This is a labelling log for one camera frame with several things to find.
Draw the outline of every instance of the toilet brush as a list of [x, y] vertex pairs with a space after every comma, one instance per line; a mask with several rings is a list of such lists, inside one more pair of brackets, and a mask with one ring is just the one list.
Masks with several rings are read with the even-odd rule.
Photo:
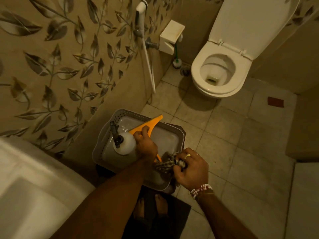
[[178, 58], [177, 56], [177, 43], [175, 44], [175, 59], [173, 61], [173, 67], [175, 69], [180, 69], [181, 68], [181, 59]]

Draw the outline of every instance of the hand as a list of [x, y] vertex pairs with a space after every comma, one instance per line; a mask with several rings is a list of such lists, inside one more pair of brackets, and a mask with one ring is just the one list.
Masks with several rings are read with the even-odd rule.
[[186, 148], [176, 157], [184, 160], [188, 165], [187, 169], [183, 172], [181, 171], [180, 166], [175, 165], [173, 167], [174, 176], [178, 183], [189, 191], [198, 189], [201, 185], [208, 184], [208, 163], [206, 163], [197, 152], [190, 148]]
[[154, 161], [157, 156], [157, 145], [148, 136], [147, 132], [149, 129], [148, 126], [144, 126], [141, 132], [135, 132], [133, 136], [136, 140], [137, 157], [145, 157]]

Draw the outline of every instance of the orange squeegee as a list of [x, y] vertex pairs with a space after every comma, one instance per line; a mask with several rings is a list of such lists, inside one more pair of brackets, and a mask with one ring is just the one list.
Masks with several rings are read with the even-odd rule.
[[[157, 117], [153, 118], [152, 120], [150, 120], [150, 121], [148, 121], [148, 122], [146, 122], [146, 123], [144, 123], [136, 128], [133, 128], [132, 130], [129, 131], [129, 133], [131, 133], [133, 135], [135, 132], [141, 132], [142, 127], [148, 126], [150, 129], [148, 130], [147, 134], [149, 137], [151, 137], [151, 133], [152, 133], [154, 127], [162, 119], [163, 119], [163, 115], [157, 116]], [[157, 155], [157, 158], [160, 162], [162, 161], [162, 159], [159, 155]]]

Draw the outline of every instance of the gray basket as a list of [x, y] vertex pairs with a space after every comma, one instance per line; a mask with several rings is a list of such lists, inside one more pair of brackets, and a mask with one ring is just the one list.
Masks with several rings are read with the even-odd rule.
[[[149, 117], [142, 116], [138, 113], [131, 112], [125, 109], [117, 110], [111, 119], [103, 126], [95, 148], [92, 153], [93, 161], [117, 173], [124, 167], [136, 160], [135, 153], [126, 156], [118, 155], [112, 146], [112, 134], [110, 131], [110, 121], [114, 121], [119, 126], [118, 132], [127, 132], [147, 121], [151, 120]], [[158, 154], [163, 158], [163, 155], [174, 152], [181, 152], [185, 141], [185, 132], [173, 125], [159, 122], [151, 134], [152, 140], [158, 146]], [[164, 191], [166, 193], [173, 193], [175, 188], [170, 186], [171, 177], [160, 174], [153, 170], [146, 176], [143, 184], [151, 189], [157, 191]]]

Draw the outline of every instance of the checkered cloth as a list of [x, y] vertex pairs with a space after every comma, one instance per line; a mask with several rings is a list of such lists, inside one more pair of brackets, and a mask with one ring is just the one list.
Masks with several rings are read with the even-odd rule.
[[176, 158], [177, 154], [178, 153], [169, 154], [167, 162], [157, 162], [155, 163], [154, 168], [159, 172], [166, 173], [171, 176], [174, 175], [174, 171], [173, 171], [174, 165], [180, 166], [182, 170], [185, 169], [187, 167], [186, 162], [181, 159], [177, 159]]

